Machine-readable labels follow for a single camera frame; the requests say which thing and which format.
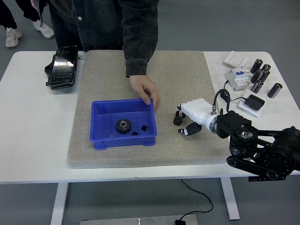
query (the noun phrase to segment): black pants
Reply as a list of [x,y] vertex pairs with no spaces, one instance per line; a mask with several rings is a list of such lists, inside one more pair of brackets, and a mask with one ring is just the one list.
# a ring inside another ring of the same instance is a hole
[[[24,12],[24,17],[35,22],[39,20],[38,11],[32,7],[30,0],[15,0],[20,9]],[[0,0],[0,25],[4,28],[17,29],[14,17],[3,0]]]

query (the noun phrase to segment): gear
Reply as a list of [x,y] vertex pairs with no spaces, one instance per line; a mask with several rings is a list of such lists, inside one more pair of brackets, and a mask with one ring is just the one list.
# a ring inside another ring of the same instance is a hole
[[118,120],[116,123],[116,129],[119,134],[125,135],[131,130],[131,122],[127,119]]

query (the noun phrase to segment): white sneaker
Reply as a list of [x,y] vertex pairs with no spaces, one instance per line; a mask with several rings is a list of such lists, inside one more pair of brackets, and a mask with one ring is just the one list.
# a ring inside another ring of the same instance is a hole
[[12,29],[12,28],[6,28],[6,47],[7,48],[13,48],[16,47],[19,44],[19,38],[22,37],[23,33],[18,28]]
[[40,31],[45,38],[52,38],[54,35],[54,31],[45,23],[41,26],[41,21],[37,20],[36,22],[32,22],[33,26],[36,30]]

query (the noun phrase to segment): black cable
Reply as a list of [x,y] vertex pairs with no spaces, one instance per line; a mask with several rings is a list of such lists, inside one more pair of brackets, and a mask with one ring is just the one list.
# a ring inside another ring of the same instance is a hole
[[245,97],[237,97],[236,99],[230,100],[230,101],[232,102],[232,101],[235,101],[235,100],[237,100],[237,99],[239,99],[239,98],[242,98],[242,99],[244,99],[245,101],[247,100]]
[[211,209],[208,210],[208,211],[199,211],[199,210],[196,210],[196,211],[188,212],[188,213],[184,214],[179,220],[182,220],[182,218],[184,218],[186,215],[189,215],[189,214],[192,214],[192,213],[195,213],[195,212],[207,213],[207,212],[210,212],[210,211],[212,211],[212,210],[214,209],[213,203],[211,202],[210,198],[209,198],[206,194],[204,194],[204,193],[202,193],[202,192],[200,192],[200,191],[197,191],[197,190],[192,189],[192,188],[191,188],[189,185],[187,185],[182,179],[180,179],[180,180],[182,181],[182,183],[185,184],[185,186],[187,186],[187,187],[188,187],[189,189],[191,189],[192,191],[195,191],[195,192],[197,192],[197,193],[202,194],[203,196],[205,196],[205,197],[208,199],[208,201],[211,203]]
[[225,84],[224,84],[224,88],[223,89],[225,89],[225,86],[226,86],[226,84],[229,82],[229,80],[227,80],[226,82],[225,82]]
[[227,96],[228,96],[228,98],[227,98],[227,101],[226,101],[226,111],[228,112],[229,111],[229,104],[230,104],[230,93],[229,93],[229,91],[227,91],[226,89],[220,89],[217,93],[216,93],[216,95],[215,95],[215,98],[214,98],[214,102],[213,102],[213,106],[215,106],[216,105],[216,101],[217,101],[217,97],[218,97],[218,95],[220,94],[220,93],[225,93]]

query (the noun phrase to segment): black capacitor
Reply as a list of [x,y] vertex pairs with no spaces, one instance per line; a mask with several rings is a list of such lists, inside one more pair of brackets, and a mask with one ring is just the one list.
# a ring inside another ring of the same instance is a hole
[[262,82],[265,82],[266,79],[268,78],[269,74],[270,74],[270,71],[268,71],[267,69],[263,69],[262,76],[259,80],[261,80]]
[[262,75],[263,75],[263,70],[262,69],[258,69],[254,73],[253,77],[251,78],[251,80],[250,80],[251,83],[255,83],[255,81],[260,80],[260,78],[262,77]]
[[257,80],[253,87],[251,88],[251,91],[254,92],[255,94],[258,93],[258,91],[262,88],[263,82],[260,80]]
[[269,98],[275,98],[275,96],[278,94],[278,92],[282,89],[282,85],[279,83],[274,84],[272,89],[268,92]]
[[254,74],[261,67],[262,64],[263,64],[262,60],[260,59],[255,60],[250,72]]
[[269,64],[264,64],[262,69],[270,70],[271,66]]

